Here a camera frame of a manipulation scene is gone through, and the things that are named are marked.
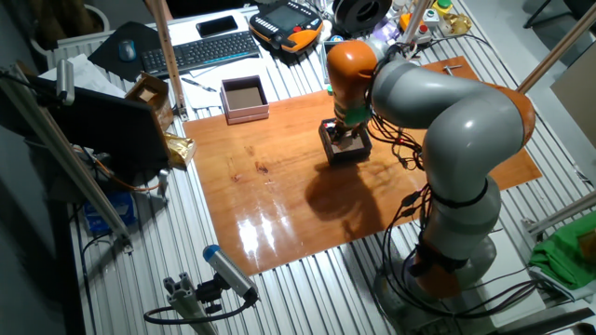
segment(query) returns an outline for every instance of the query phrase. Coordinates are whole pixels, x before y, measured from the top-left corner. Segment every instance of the blue and white device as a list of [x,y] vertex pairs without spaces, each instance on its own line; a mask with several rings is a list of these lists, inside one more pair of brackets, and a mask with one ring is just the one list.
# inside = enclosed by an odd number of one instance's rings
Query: blue and white device
[[203,258],[211,267],[227,282],[227,284],[234,290],[234,292],[244,298],[248,297],[248,293],[256,294],[257,299],[259,291],[257,286],[248,278],[237,265],[230,260],[224,251],[217,245],[205,247],[203,250]]

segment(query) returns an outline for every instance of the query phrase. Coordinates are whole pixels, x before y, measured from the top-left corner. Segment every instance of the pen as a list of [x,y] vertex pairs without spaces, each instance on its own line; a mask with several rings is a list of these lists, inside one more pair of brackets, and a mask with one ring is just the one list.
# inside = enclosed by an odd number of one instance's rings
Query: pen
[[200,85],[198,82],[194,81],[194,80],[190,80],[190,79],[186,79],[186,78],[181,78],[185,83],[188,83],[190,85],[194,85],[196,87],[201,87],[203,89],[205,89],[208,92],[217,92],[217,90],[215,90],[215,88],[211,88],[211,87],[206,87],[204,85]]

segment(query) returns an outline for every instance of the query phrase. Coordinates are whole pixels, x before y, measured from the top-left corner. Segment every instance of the smartphone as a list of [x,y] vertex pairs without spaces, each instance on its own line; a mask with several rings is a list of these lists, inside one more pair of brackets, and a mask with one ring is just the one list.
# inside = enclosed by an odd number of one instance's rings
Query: smartphone
[[233,16],[227,16],[211,21],[200,22],[196,24],[198,34],[205,38],[215,34],[221,34],[238,29],[236,20]]

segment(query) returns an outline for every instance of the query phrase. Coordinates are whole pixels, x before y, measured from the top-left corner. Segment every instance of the orange and black controller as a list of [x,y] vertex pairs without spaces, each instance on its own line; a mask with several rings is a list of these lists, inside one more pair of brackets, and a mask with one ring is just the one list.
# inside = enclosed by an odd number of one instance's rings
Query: orange and black controller
[[317,39],[323,19],[307,7],[282,1],[254,15],[249,25],[259,39],[275,49],[295,53]]

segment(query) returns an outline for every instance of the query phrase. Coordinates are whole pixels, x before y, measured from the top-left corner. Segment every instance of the tape roll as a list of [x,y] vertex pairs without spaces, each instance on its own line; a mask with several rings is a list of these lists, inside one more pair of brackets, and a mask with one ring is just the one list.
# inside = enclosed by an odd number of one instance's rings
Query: tape roll
[[335,0],[335,26],[352,34],[371,29],[391,8],[391,0]]

